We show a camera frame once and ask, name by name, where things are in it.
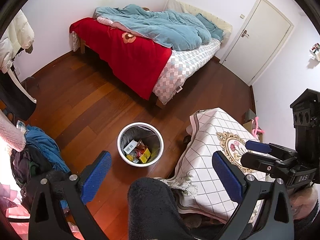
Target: electrical outlet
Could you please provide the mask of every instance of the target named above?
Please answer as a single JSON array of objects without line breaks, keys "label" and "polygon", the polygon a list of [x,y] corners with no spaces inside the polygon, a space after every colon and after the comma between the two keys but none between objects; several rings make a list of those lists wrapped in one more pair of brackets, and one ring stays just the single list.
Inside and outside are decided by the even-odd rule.
[{"label": "electrical outlet", "polygon": [[20,69],[18,67],[14,66],[14,71],[17,74],[17,76],[20,75]]}]

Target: cream headboard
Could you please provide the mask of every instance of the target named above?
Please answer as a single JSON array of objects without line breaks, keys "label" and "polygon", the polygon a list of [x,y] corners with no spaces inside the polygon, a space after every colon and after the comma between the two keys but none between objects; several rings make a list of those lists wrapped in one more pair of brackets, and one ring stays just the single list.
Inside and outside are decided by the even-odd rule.
[{"label": "cream headboard", "polygon": [[194,7],[192,5],[183,3],[183,2],[178,2],[176,0],[168,0],[166,6],[165,6],[165,10],[166,9],[171,9],[171,10],[175,10],[177,12],[181,12],[181,13],[191,13],[192,15],[196,15],[198,13],[201,13],[204,17],[206,17],[208,20],[212,21],[215,25],[218,26],[218,28],[223,30],[223,41],[225,41],[226,39],[228,39],[231,35],[232,32],[232,25],[225,22],[224,20],[216,17],[215,15],[208,13],[204,10],[201,10],[197,7]]}]

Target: metal screw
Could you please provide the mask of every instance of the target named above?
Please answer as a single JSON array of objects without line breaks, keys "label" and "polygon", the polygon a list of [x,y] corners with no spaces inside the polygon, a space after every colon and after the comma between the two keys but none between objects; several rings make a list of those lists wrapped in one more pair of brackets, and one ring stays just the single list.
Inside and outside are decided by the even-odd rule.
[{"label": "metal screw", "polygon": [[78,179],[78,176],[76,174],[72,174],[72,175],[70,175],[69,179],[71,181],[75,181],[76,179]]},{"label": "metal screw", "polygon": [[279,183],[280,185],[282,185],[282,184],[283,184],[283,179],[277,178],[277,183]]},{"label": "metal screw", "polygon": [[41,179],[41,181],[40,181],[40,183],[41,183],[42,185],[47,184],[47,182],[48,182],[47,179]]},{"label": "metal screw", "polygon": [[254,179],[255,179],[255,177],[251,174],[248,174],[246,177],[247,177],[247,180],[249,180],[249,181],[254,181]]}]

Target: bed leg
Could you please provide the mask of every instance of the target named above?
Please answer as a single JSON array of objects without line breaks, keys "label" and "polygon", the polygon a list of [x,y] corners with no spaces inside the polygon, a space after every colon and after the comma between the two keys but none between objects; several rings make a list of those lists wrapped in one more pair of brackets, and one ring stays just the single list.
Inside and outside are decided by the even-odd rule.
[{"label": "bed leg", "polygon": [[161,109],[164,109],[165,105],[162,104],[162,102],[160,101],[160,99],[158,98],[157,102],[156,102],[156,106],[158,106]]},{"label": "bed leg", "polygon": [[83,39],[80,39],[80,52],[81,54],[85,53],[85,41]]}]

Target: trash can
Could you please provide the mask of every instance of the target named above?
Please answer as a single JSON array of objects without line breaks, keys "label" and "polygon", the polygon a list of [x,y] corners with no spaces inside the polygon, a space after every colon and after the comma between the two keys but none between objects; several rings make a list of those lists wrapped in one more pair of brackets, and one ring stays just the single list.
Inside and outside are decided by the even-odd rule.
[{"label": "trash can", "polygon": [[[139,141],[148,147],[151,155],[146,163],[134,163],[126,158],[124,148],[132,141]],[[135,122],[124,127],[117,140],[118,151],[121,158],[128,164],[135,167],[147,167],[156,163],[163,153],[164,143],[159,131],[150,124],[143,122]]]}]

